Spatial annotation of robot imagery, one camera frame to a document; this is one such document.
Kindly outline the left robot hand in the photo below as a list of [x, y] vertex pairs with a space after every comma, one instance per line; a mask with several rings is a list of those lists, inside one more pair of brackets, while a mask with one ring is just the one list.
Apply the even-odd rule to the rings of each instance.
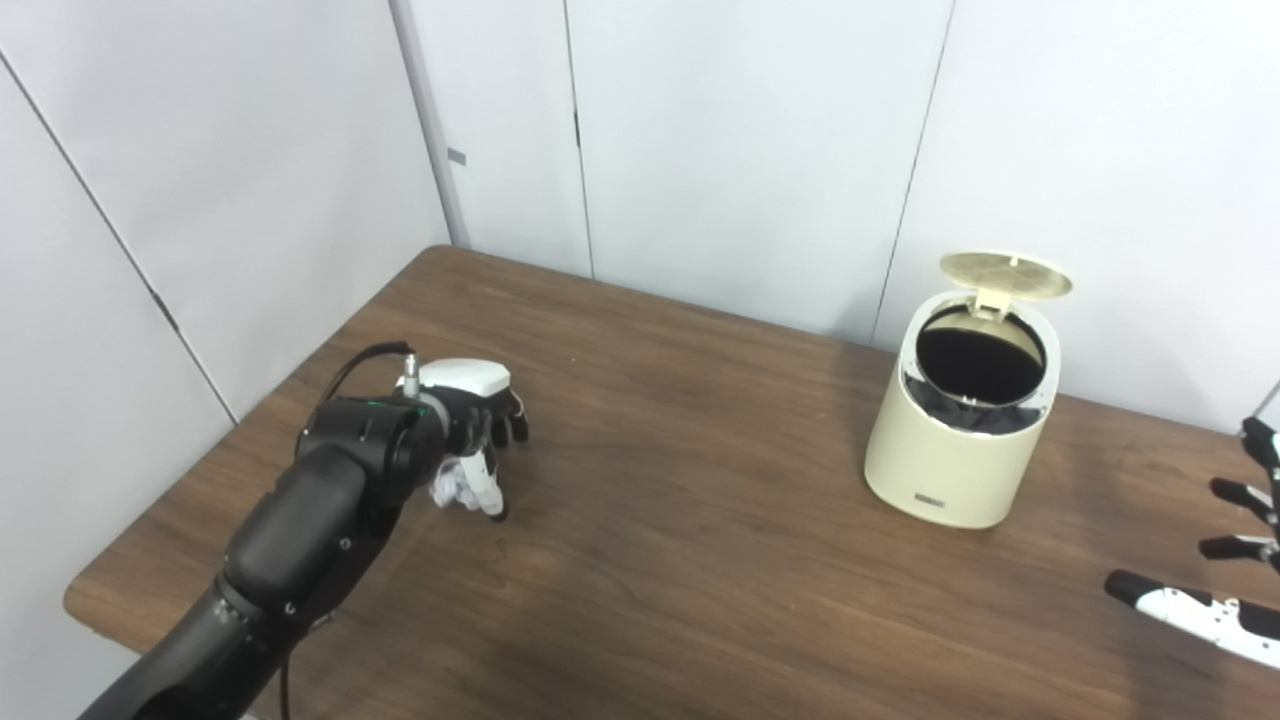
[[511, 388], [511, 373], [500, 363], [474, 357], [440, 359], [419, 365], [404, 360], [396, 392], [434, 407], [458, 448], [445, 451], [429, 486], [442, 509], [460, 503], [493, 521], [504, 521], [507, 505], [499, 483], [497, 451], [530, 439], [530, 423], [521, 397]]

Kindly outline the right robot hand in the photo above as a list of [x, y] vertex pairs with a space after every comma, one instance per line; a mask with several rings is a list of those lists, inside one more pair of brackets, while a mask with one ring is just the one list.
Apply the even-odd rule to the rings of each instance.
[[[1202, 539], [1199, 553], [1210, 561], [1249, 560], [1279, 569], [1277, 430], [1257, 416], [1242, 421], [1242, 447], [1268, 479], [1268, 492], [1215, 477], [1210, 491], [1221, 501], [1251, 511], [1268, 536], [1220, 536]], [[1114, 600], [1204, 641], [1225, 652], [1272, 670], [1279, 669], [1279, 612], [1239, 598], [1217, 600], [1208, 591], [1170, 585], [1140, 574], [1114, 570], [1103, 580]]]

